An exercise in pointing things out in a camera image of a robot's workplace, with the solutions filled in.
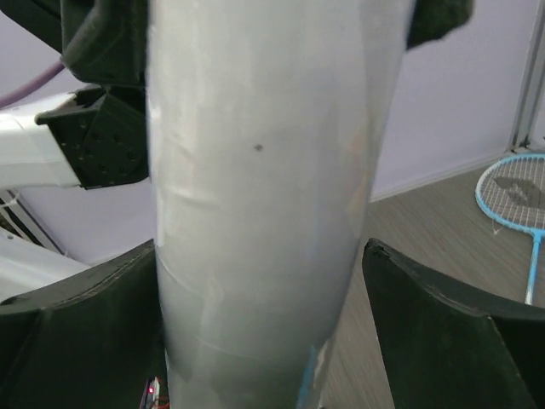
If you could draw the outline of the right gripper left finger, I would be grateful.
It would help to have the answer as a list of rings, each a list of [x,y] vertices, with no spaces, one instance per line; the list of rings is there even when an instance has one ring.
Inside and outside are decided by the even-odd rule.
[[[1,303],[3,408],[136,408],[166,378],[154,245]]]

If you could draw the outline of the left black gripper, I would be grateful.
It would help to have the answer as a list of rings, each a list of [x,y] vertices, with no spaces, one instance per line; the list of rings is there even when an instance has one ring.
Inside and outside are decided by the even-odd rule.
[[[148,1],[62,1],[64,66],[78,80],[143,85]],[[131,87],[85,87],[36,124],[52,132],[85,189],[137,183],[148,177],[146,97]]]

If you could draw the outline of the blue racket top left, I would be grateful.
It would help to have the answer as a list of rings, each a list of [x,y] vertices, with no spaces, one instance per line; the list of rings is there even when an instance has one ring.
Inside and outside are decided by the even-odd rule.
[[[491,165],[474,190],[478,207],[493,222],[532,237],[525,303],[533,303],[544,240],[544,155],[520,153]]]

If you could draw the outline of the white shuttlecock tube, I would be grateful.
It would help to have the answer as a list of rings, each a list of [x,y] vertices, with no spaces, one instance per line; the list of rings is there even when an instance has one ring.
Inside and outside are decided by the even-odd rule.
[[[413,9],[151,2],[172,407],[319,407]]]

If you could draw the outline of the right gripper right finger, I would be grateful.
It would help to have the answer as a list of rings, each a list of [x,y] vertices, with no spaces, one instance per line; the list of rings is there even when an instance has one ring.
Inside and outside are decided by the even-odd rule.
[[[490,294],[379,239],[363,276],[397,408],[542,408],[544,310]]]

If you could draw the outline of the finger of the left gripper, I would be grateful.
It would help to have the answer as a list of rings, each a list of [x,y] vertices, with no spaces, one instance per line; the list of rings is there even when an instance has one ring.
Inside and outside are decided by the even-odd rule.
[[[474,7],[474,0],[416,0],[406,50],[438,41],[466,25],[473,16]]]

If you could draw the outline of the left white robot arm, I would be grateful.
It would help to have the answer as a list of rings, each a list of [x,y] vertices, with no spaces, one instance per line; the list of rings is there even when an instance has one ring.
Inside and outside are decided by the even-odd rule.
[[[60,53],[1,99],[1,186],[115,187],[148,175],[145,1],[4,1]]]

